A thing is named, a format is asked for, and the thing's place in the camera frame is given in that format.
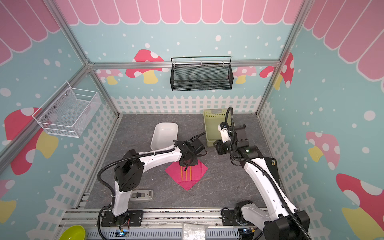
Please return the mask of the pink paper napkin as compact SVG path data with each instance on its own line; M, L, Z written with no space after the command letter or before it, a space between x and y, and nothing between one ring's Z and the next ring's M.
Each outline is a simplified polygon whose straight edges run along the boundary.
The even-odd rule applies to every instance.
M207 172L208 168L198 160L198 165L192 167L192 180L190 181L190 167L188 167L188 180L185 181L185 172L183 177L183 182L181 182L181 166L178 162L172 163L168 168L166 168L166 173L184 190L189 191L194 185L196 185Z

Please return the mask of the green perforated plastic basket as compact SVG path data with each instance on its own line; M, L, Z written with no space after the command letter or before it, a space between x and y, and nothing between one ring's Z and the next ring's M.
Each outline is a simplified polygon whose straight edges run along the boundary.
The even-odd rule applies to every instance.
M215 141L222 139L218 126L225 121L226 112L227 109L208 109L203 111L208 147L213 147Z

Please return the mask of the white plastic tub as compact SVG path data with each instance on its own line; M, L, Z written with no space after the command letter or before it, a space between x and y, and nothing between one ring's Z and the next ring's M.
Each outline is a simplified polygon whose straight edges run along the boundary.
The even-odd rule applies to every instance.
M177 140L179 126L176 123L159 123L156 125L151 141L151 150L157 151L169 147Z

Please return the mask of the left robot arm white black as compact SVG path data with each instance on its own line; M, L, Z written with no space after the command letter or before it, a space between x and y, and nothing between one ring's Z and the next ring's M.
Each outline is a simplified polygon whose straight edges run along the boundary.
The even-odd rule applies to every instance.
M98 215L99 227L121 227L132 221L129 200L132 191L139 185L147 170L167 163L178 163L182 180L192 179L192 167L199 163L198 157L205 149L199 138L206 133L193 136L186 141L174 140L164 149L146 153L130 150L118 161L99 170L97 180L112 193L112 202L102 207Z

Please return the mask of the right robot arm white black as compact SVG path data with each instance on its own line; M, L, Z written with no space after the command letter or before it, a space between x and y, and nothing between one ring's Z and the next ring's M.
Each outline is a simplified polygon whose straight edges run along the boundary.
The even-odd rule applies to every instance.
M228 154L231 163L242 167L251 177L267 207L263 211L251 201L237 203L234 209L237 222L251 223L266 240L311 239L309 215L284 194L267 164L274 165L276 160L264 157L258 147L250 146L245 128L235 125L234 109L229 107L224 122L218 126L221 139L214 142L218 155Z

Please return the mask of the black flat box yellow label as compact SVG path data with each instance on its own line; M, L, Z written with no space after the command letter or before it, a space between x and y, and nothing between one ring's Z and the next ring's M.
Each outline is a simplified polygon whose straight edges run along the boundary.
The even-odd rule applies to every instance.
M270 158L270 157L263 157L263 159L265 160L266 162L266 165L270 171L270 173L272 174L272 177L274 178L274 180L276 181L276 183L278 185L280 185L280 178L279 178L279 172L278 172L278 163L277 163L277 160L274 159L274 158Z

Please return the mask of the clear plastic bag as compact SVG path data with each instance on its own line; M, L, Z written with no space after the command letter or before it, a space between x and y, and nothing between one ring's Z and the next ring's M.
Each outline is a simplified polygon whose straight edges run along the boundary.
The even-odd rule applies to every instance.
M206 225L183 223L182 240L206 240Z

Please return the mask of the lime green bowl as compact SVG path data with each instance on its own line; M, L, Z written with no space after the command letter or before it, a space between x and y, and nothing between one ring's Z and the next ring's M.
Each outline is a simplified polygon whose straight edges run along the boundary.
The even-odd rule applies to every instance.
M61 234L59 240L85 240L86 238L86 230L84 227L75 225L65 230Z

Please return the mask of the grey switch box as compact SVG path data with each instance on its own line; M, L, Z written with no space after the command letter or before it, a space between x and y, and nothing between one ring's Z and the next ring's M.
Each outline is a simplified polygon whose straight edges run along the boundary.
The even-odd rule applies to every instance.
M154 199L153 190L133 190L130 197L132 203L146 203Z

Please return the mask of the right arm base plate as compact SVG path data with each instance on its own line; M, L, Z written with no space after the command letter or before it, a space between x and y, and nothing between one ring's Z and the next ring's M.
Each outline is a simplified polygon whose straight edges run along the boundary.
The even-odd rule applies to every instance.
M223 208L221 209L221 217L223 226L239 226L234 209Z

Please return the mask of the black mesh wall basket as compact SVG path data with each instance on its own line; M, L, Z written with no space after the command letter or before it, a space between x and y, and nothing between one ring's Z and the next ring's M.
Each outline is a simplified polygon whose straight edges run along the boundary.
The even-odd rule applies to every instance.
M225 91L234 82L230 56L171 58L173 91Z

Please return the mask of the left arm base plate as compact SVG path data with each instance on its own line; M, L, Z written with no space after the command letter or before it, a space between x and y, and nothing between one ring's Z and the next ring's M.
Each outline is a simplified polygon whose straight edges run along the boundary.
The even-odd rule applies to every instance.
M127 211L120 216L114 216L112 211L102 214L102 227L140 227L143 220L143 211Z

